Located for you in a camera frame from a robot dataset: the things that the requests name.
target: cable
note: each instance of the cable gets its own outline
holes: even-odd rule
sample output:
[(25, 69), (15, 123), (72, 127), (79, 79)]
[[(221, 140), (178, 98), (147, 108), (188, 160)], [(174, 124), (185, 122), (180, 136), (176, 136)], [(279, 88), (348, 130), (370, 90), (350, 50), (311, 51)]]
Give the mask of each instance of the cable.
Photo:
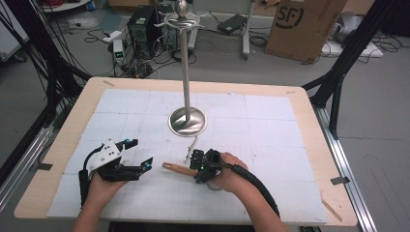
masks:
[(43, 147), (43, 149), (39, 152), (38, 156), (37, 156), (37, 164), (41, 164), (42, 162), (40, 161), (40, 159), (42, 158), (42, 154), (51, 147), (51, 145), (53, 144), (54, 141), (50, 142), (48, 145), (46, 145), (45, 147)]
[[(30, 38), (33, 38), (33, 41), (35, 40), (42, 40), (46, 43), (46, 41), (50, 40), (50, 37), (46, 37), (45, 34), (48, 33), (43, 33), (43, 31), (46, 31), (44, 28), (43, 23), (39, 24), (40, 17), (44, 17), (44, 15), (39, 12), (38, 5), (36, 3), (31, 3), (28, 4), (29, 6), (26, 5), (18, 5), (18, 11), (16, 11), (16, 6), (14, 4), (9, 4), (9, 7), (12, 12), (15, 13), (16, 17), (22, 20), (22, 27), (24, 30), (27, 32), (28, 35), (31, 35)], [(4, 23), (5, 26), (9, 29), (9, 31), (12, 33), (12, 35), (17, 39), (17, 41), (21, 44), (21, 46), (25, 49), (27, 55), (30, 57), (30, 59), (33, 62), (33, 65), (35, 67), (36, 73), (38, 74), (39, 80), (42, 83), (42, 87), (44, 89), (44, 92), (47, 94), (47, 104), (49, 105), (49, 111), (48, 111), (48, 117), (47, 117), (47, 124), (53, 120), (53, 118), (56, 116), (55, 114), (55, 108), (53, 107), (57, 105), (59, 102), (61, 103), (61, 99), (66, 99), (69, 103), (73, 103), (73, 96), (75, 95), (73, 92), (68, 92), (71, 90), (66, 90), (66, 87), (63, 87), (63, 85), (67, 84), (67, 87), (73, 88), (74, 80), (73, 82), (70, 83), (70, 80), (67, 78), (67, 72), (54, 72), (54, 70), (62, 70), (64, 69), (64, 62), (60, 63), (59, 60), (61, 60), (61, 56), (59, 57), (54, 57), (54, 58), (48, 58), (48, 60), (45, 60), (43, 58), (43, 54), (46, 57), (51, 57), (54, 56), (56, 49), (43, 49), (43, 47), (40, 47), (40, 50), (32, 50), (31, 46), (29, 46), (19, 35), (18, 33), (15, 32), (15, 29), (13, 28), (13, 25), (11, 23)], [(65, 42), (59, 41), (60, 45), (64, 46), (64, 44), (67, 44)], [(65, 53), (67, 58), (70, 59), (70, 56), (68, 53)], [(43, 79), (48, 81), (47, 87), (45, 88)]]
[(83, 165), (82, 165), (82, 169), (83, 169), (83, 170), (86, 170), (86, 169), (87, 169), (87, 162), (88, 162), (88, 160), (89, 160), (94, 154), (96, 154), (97, 152), (99, 152), (102, 148), (103, 148), (103, 145), (102, 145), (101, 147), (99, 147), (99, 148), (94, 149), (94, 151), (92, 151), (90, 154), (88, 154), (87, 158), (85, 159), (85, 161), (84, 161), (84, 163), (83, 163)]
[(75, 58), (75, 57), (73, 56), (73, 54), (70, 52), (69, 46), (68, 46), (68, 44), (67, 44), (67, 42), (66, 42), (66, 39), (65, 39), (65, 37), (64, 37), (64, 34), (65, 34), (65, 33), (63, 33), (63, 31), (61, 30), (60, 23), (59, 23), (59, 21), (57, 20), (57, 18), (55, 18), (54, 21), (55, 21), (56, 24), (57, 24), (57, 28), (58, 28), (58, 30), (59, 30), (59, 32), (60, 32), (61, 37), (63, 38), (63, 41), (60, 40), (60, 36), (57, 35), (57, 33), (56, 33), (54, 27), (51, 25), (51, 22), (50, 22), (49, 20), (47, 20), (47, 18), (44, 16), (44, 12), (40, 11), (39, 8), (35, 8), (35, 10), (37, 11), (38, 16), (40, 16), (40, 15), (42, 16), (44, 22), (46, 22), (46, 25), (51, 29), (51, 31), (53, 32), (53, 34), (56, 36), (56, 38), (57, 38), (59, 44), (60, 44), (61, 47), (63, 48), (63, 52), (66, 54), (67, 59), (69, 59), (69, 61), (71, 60), (71, 64), (73, 64), (75, 67), (76, 67), (76, 64), (78, 64), (78, 65), (85, 71), (86, 74), (88, 74), (88, 75), (91, 76), (91, 74), (86, 71), (86, 69), (76, 60), (76, 58)]
[(218, 24), (221, 24), (220, 20), (219, 20), (217, 17), (215, 17), (215, 16), (211, 13), (211, 11), (208, 11), (208, 12), (209, 12), (209, 14), (217, 21)]
[(268, 43), (268, 39), (266, 39), (266, 37), (261, 37), (261, 36), (251, 36), (249, 37), (249, 42), (255, 46), (265, 47), (266, 44)]
[(175, 64), (175, 63), (178, 63), (178, 61), (173, 61), (173, 62), (171, 62), (171, 63), (168, 63), (168, 64), (165, 64), (165, 65), (159, 66), (158, 68), (154, 69), (153, 72), (158, 71), (159, 69), (161, 69), (161, 68), (163, 68), (163, 67), (165, 67), (165, 66), (172, 65), (172, 64)]
[[(200, 50), (200, 51), (204, 51), (204, 52), (214, 52), (215, 54), (219, 55), (219, 56), (232, 56), (232, 55), (240, 55), (241, 52), (234, 52), (234, 53), (220, 53), (217, 52), (217, 46), (216, 44), (219, 43), (214, 43), (214, 39), (215, 38), (222, 38), (222, 39), (226, 39), (226, 40), (240, 40), (241, 37), (238, 36), (227, 36), (224, 34), (220, 34), (216, 31), (211, 31), (211, 32), (215, 32), (217, 35), (213, 36), (213, 35), (202, 35), (202, 36), (198, 36), (198, 38), (196, 39), (196, 49)], [(205, 50), (205, 49), (201, 49), (200, 48), (200, 43), (203, 42), (208, 42), (211, 45), (211, 49), (210, 50)]]
[(7, 16), (7, 19), (8, 19), (8, 21), (6, 20), (7, 23), (8, 23), (9, 25), (11, 25), (12, 28), (14, 28), (14, 27), (13, 27), (12, 20), (10, 19), (9, 13), (8, 13), (8, 11), (6, 10), (6, 7), (3, 5), (3, 1), (1, 1), (0, 4), (1, 4), (1, 6), (2, 6), (4, 12), (6, 13), (6, 16)]
[(213, 33), (216, 33), (216, 34), (220, 34), (220, 35), (222, 35), (222, 36), (226, 36), (226, 37), (238, 37), (239, 35), (240, 35), (240, 33), (239, 34), (231, 34), (231, 35), (226, 35), (226, 34), (224, 34), (224, 33), (222, 33), (222, 32), (220, 32), (220, 31), (217, 31), (217, 30), (211, 30), (211, 29), (209, 29), (209, 28), (198, 28), (198, 31), (208, 31), (208, 32), (213, 32)]
[(251, 184), (253, 184), (259, 192), (262, 194), (263, 198), (268, 202), (268, 204), (271, 206), (272, 210), (277, 214), (277, 216), (280, 218), (280, 213), (278, 210), (278, 205), (274, 199), (274, 197), (269, 193), (268, 189), (263, 185), (263, 183), (251, 172), (246, 170), (244, 167), (237, 165), (237, 164), (230, 164), (226, 163), (223, 159), (220, 159), (223, 164), (221, 163), (210, 163), (210, 162), (202, 162), (205, 165), (209, 165), (212, 167), (222, 167), (222, 168), (229, 168), (231, 169), (234, 173), (238, 174), (242, 178), (246, 179), (249, 181)]
[(102, 28), (99, 28), (99, 29), (95, 29), (95, 30), (88, 31), (88, 32), (87, 32), (87, 35), (89, 35), (90, 37), (85, 38), (84, 41), (85, 41), (86, 43), (103, 42), (104, 44), (109, 44), (109, 43), (107, 43), (107, 42), (101, 40), (101, 39), (98, 38), (97, 36), (91, 34), (92, 32), (96, 32), (96, 31), (102, 31), (102, 33), (105, 34), (106, 37), (109, 37), (109, 34), (108, 34), (108, 33), (105, 33)]

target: electronic device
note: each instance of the electronic device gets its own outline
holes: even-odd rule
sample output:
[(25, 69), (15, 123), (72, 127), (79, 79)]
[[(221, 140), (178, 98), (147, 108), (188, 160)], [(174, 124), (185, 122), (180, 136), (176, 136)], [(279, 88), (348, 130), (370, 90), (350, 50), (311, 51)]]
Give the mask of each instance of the electronic device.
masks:
[(362, 20), (363, 18), (361, 16), (357, 16), (354, 13), (342, 13), (337, 20), (334, 32), (336, 41), (342, 45), (346, 45), (349, 38), (351, 38), (356, 29), (358, 29)]
[(154, 6), (139, 5), (129, 22), (128, 30), (132, 41), (132, 47), (136, 57), (152, 59), (154, 57), (154, 42), (161, 36), (156, 9)]
[[(174, 9), (171, 4), (160, 4), (157, 6), (158, 18), (163, 22), (167, 14), (172, 14)], [(161, 27), (161, 32), (164, 35), (162, 45), (164, 50), (173, 50), (177, 48), (177, 29), (164, 25)]]
[[(81, 195), (81, 206), (87, 199), (88, 189), (94, 172), (98, 172), (103, 180), (109, 182), (138, 181), (139, 177), (151, 170), (153, 158), (143, 161), (140, 166), (124, 166), (120, 163), (121, 152), (138, 145), (138, 140), (125, 139), (114, 143), (108, 139), (101, 147), (94, 149), (84, 161), (82, 170), (78, 172), (79, 190)], [(94, 155), (97, 157), (90, 165), (91, 172), (88, 174), (87, 162)]]
[(220, 25), (218, 25), (217, 28), (226, 35), (230, 35), (232, 32), (240, 29), (246, 21), (247, 19), (242, 15), (235, 14), (223, 23), (221, 23)]
[(122, 40), (114, 40), (112, 42), (112, 55), (114, 62), (119, 66), (123, 66), (125, 64), (125, 54)]

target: gray floor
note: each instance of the gray floor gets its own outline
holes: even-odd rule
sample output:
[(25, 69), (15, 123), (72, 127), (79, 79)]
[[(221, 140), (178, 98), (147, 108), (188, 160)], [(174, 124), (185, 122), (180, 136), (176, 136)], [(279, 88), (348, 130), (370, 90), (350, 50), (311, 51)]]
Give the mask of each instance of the gray floor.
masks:
[[(103, 12), (94, 14), (103, 16)], [(257, 18), (252, 26), (269, 27), (271, 23), (269, 18)], [(248, 60), (244, 60), (238, 55), (242, 39), (210, 35), (214, 34), (200, 34), (202, 42), (194, 52), (197, 60), (190, 65), (191, 80), (301, 86), (326, 73), (336, 60), (321, 58), (314, 65), (303, 65), (267, 55), (263, 48), (253, 45)], [(90, 73), (110, 71), (111, 54), (106, 45), (85, 43), (85, 37), (86, 32), (66, 35), (73, 55)], [(410, 39), (402, 41), (410, 45)], [(357, 62), (347, 75), (342, 91), (340, 142), (378, 231), (410, 231), (409, 58), (410, 49), (403, 48), (396, 53), (386, 52), (381, 59), (370, 59), (368, 64)], [(180, 65), (163, 67), (147, 78), (179, 80)], [(9, 62), (0, 67), (0, 164), (44, 105), (44, 92), (30, 62)], [(15, 205), (33, 174), (29, 172), (1, 213), (0, 231), (70, 231), (72, 220), (14, 217)], [(106, 226), (102, 222), (100, 231), (106, 230)], [(360, 231), (360, 228), (322, 227), (322, 231)]]

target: black tape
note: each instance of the black tape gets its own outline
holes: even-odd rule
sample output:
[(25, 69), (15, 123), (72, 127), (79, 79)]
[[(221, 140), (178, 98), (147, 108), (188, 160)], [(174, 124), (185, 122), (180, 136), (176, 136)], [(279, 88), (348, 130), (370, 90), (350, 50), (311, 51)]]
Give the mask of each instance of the black tape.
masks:
[(39, 165), (37, 165), (38, 170), (49, 171), (51, 167), (52, 167), (52, 164), (49, 164), (49, 163), (40, 163)]
[(338, 185), (338, 184), (347, 184), (350, 182), (349, 178), (347, 177), (336, 177), (331, 180), (332, 184)]

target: wire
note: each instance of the wire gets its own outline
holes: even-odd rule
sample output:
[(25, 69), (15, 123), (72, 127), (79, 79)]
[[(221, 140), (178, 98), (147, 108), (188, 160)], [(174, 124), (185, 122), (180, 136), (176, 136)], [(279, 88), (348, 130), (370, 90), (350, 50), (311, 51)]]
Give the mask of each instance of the wire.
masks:
[(165, 65), (159, 66), (158, 68), (154, 69), (153, 72), (158, 71), (159, 69), (161, 69), (161, 68), (163, 68), (163, 67), (165, 67), (165, 66), (172, 65), (172, 64), (175, 64), (175, 63), (178, 63), (178, 61), (173, 61), (173, 62), (171, 62), (171, 63), (168, 63), (168, 64), (165, 64)]
[(53, 144), (54, 140), (50, 143), (48, 143), (45, 147), (43, 147), (43, 149), (39, 152), (39, 155), (37, 156), (37, 164), (41, 164), (42, 162), (40, 161), (40, 159), (42, 158), (42, 154), (48, 150), (48, 148), (51, 147), (51, 145)]
[[(71, 53), (71, 51), (70, 51), (70, 49), (69, 49), (69, 46), (68, 46), (68, 44), (67, 44), (67, 42), (66, 42), (66, 38), (64, 37), (64, 34), (65, 34), (65, 33), (63, 33), (63, 31), (61, 30), (60, 23), (59, 23), (59, 21), (57, 20), (57, 18), (54, 19), (55, 23), (57, 24), (57, 27), (54, 28), (54, 27), (51, 25), (51, 22), (50, 22), (49, 20), (47, 20), (47, 18), (45, 18), (43, 12), (41, 12), (40, 9), (38, 9), (38, 8), (35, 8), (35, 9), (37, 10), (38, 16), (41, 16), (41, 17), (43, 18), (44, 22), (46, 22), (45, 25), (47, 25), (47, 26), (51, 29), (51, 31), (53, 32), (53, 34), (56, 36), (56, 38), (57, 38), (59, 44), (60, 44), (61, 47), (63, 48), (63, 52), (66, 54), (67, 59), (69, 59), (69, 61), (71, 60), (72, 64), (73, 64), (75, 67), (76, 67), (76, 64), (78, 64), (78, 65), (85, 71), (85, 73), (87, 73), (88, 75), (91, 76), (91, 74), (86, 71), (86, 69), (77, 61), (77, 59), (76, 59), (76, 58), (73, 56), (73, 54)], [(55, 29), (58, 29), (58, 32), (60, 33), (60, 35), (61, 35), (63, 41), (60, 40), (60, 36), (57, 35)]]
[[(42, 11), (40, 11), (40, 7), (37, 3), (32, 3), (30, 8), (26, 8), (26, 5), (23, 5), (21, 8), (21, 15), (19, 14), (18, 16), (20, 16), (23, 20), (23, 22), (25, 23), (27, 18), (24, 18), (25, 16), (31, 15), (33, 18), (37, 17), (37, 18), (33, 18), (34, 20), (41, 20), (41, 18), (43, 18), (43, 23), (45, 25), (48, 25), (51, 28), (51, 31), (53, 31), (54, 34), (57, 35), (56, 31), (60, 30), (61, 32), (61, 28), (59, 27), (59, 24), (57, 22), (57, 26), (51, 26), (50, 22), (48, 21), (48, 18), (45, 18), (44, 14)], [(9, 31), (12, 33), (12, 35), (17, 39), (17, 41), (21, 44), (21, 46), (24, 48), (24, 50), (26, 51), (27, 55), (29, 56), (29, 58), (32, 60), (33, 65), (35, 67), (36, 73), (38, 74), (39, 80), (42, 84), (43, 90), (45, 92), (45, 94), (48, 96), (47, 100), (48, 100), (48, 104), (50, 105), (50, 111), (48, 113), (48, 117), (47, 120), (48, 122), (50, 122), (55, 116), (55, 109), (52, 109), (51, 107), (53, 107), (53, 105), (55, 105), (56, 103), (58, 104), (58, 102), (62, 105), (62, 106), (66, 106), (66, 101), (69, 104), (73, 104), (74, 102), (74, 98), (76, 98), (74, 96), (73, 93), (68, 93), (67, 90), (63, 87), (62, 84), (64, 84), (64, 82), (60, 82), (57, 81), (57, 79), (60, 78), (64, 78), (64, 76), (60, 76), (61, 73), (59, 72), (54, 72), (53, 69), (60, 69), (63, 68), (62, 66), (65, 65), (65, 63), (59, 63), (58, 59), (62, 59), (61, 57), (57, 57), (55, 59), (49, 59), (48, 61), (44, 60), (44, 58), (42, 57), (42, 55), (40, 54), (40, 51), (37, 49), (32, 49), (31, 46), (29, 46), (27, 44), (27, 42), (25, 42), (19, 35), (18, 33), (15, 31), (13, 25), (11, 24), (11, 22), (6, 22), (4, 23), (6, 28), (9, 29)], [(32, 31), (32, 34), (34, 34), (35, 36), (36, 33), (39, 34), (40, 31), (38, 32), (36, 31)], [(63, 51), (65, 52), (66, 57), (68, 58), (68, 60), (73, 61), (73, 57), (70, 53), (70, 51), (68, 49), (66, 49), (67, 47), (67, 43), (65, 42), (65, 40), (63, 39), (63, 41), (58, 40), (58, 42), (60, 43), (60, 45), (63, 47)], [(47, 53), (48, 55), (53, 55), (53, 51), (48, 51), (48, 50), (43, 50), (42, 53)], [(44, 80), (48, 81), (47, 87), (45, 88), (44, 85)]]
[(240, 36), (241, 35), (241, 33), (242, 33), (242, 30), (243, 30), (243, 27), (241, 27), (240, 29), (238, 29), (240, 32), (239, 33), (237, 33), (237, 34), (230, 34), (230, 35), (226, 35), (226, 34), (224, 34), (224, 33), (222, 33), (222, 32), (220, 32), (220, 31), (217, 31), (217, 30), (212, 30), (212, 29), (209, 29), (209, 28), (198, 28), (198, 31), (208, 31), (208, 32), (213, 32), (213, 33), (217, 33), (217, 34), (220, 34), (220, 35), (222, 35), (222, 36), (230, 36), (230, 37), (238, 37), (238, 36)]
[(201, 164), (205, 164), (211, 167), (221, 167), (221, 168), (229, 168), (231, 169), (234, 173), (237, 175), (241, 176), (242, 178), (246, 179), (249, 181), (251, 184), (253, 184), (259, 192), (262, 194), (262, 196), (265, 198), (265, 200), (268, 202), (268, 204), (271, 206), (272, 210), (277, 214), (278, 217), (280, 217), (279, 210), (278, 210), (278, 205), (275, 202), (274, 197), (269, 193), (269, 191), (266, 189), (266, 187), (263, 185), (263, 183), (256, 177), (254, 176), (251, 172), (246, 170), (244, 167), (237, 165), (237, 164), (230, 164), (226, 163), (223, 159), (221, 159), (222, 163), (214, 163), (214, 162), (205, 162), (203, 161)]
[(211, 11), (208, 11), (208, 12), (209, 12), (209, 15), (211, 15), (217, 21), (218, 24), (221, 24), (220, 20), (216, 16), (214, 16), (214, 14), (212, 14)]
[(90, 37), (85, 38), (84, 41), (86, 43), (103, 42), (104, 44), (109, 44), (109, 43), (101, 40), (99, 37), (91, 34), (92, 32), (97, 32), (97, 31), (102, 31), (102, 33), (105, 34), (106, 37), (109, 37), (109, 34), (105, 33), (102, 28), (99, 28), (99, 29), (88, 31), (87, 35), (89, 35)]
[[(196, 42), (195, 42), (196, 43), (196, 49), (198, 49), (200, 51), (204, 51), (204, 52), (213, 52), (213, 53), (215, 53), (219, 56), (233, 56), (233, 55), (240, 55), (241, 54), (241, 52), (220, 53), (220, 52), (218, 52), (218, 49), (217, 49), (217, 46), (216, 46), (216, 44), (219, 44), (219, 43), (214, 43), (216, 38), (222, 38), (222, 39), (225, 39), (225, 40), (237, 40), (239, 42), (241, 37), (239, 37), (238, 35), (228, 36), (228, 35), (219, 33), (218, 31), (212, 31), (212, 30), (207, 30), (207, 29), (201, 30), (201, 34), (203, 32), (212, 32), (212, 33), (215, 33), (216, 35), (209, 35), (209, 34), (206, 35), (205, 34), (205, 35), (198, 36), (197, 39), (196, 39)], [(204, 48), (200, 47), (200, 44), (205, 43), (205, 42), (207, 42), (211, 46), (210, 49), (204, 49)]]
[(265, 47), (268, 43), (268, 39), (262, 36), (251, 36), (249, 37), (249, 42), (255, 46)]
[(271, 29), (272, 27), (250, 27), (249, 30)]
[(2, 6), (4, 12), (6, 13), (6, 16), (7, 16), (7, 19), (8, 19), (8, 21), (6, 20), (7, 23), (10, 24), (11, 27), (14, 29), (12, 20), (10, 19), (10, 16), (9, 16), (9, 13), (8, 13), (8, 11), (6, 10), (6, 7), (3, 5), (3, 1), (0, 1), (0, 4), (1, 4), (1, 6)]
[(83, 170), (86, 170), (86, 169), (87, 169), (87, 162), (88, 162), (88, 160), (89, 160), (94, 154), (96, 154), (97, 152), (99, 152), (102, 148), (103, 148), (103, 145), (102, 145), (101, 147), (99, 147), (99, 148), (94, 149), (94, 151), (92, 151), (90, 154), (88, 154), (87, 158), (86, 158), (85, 161), (84, 161), (84, 164), (82, 165), (82, 169), (83, 169)]

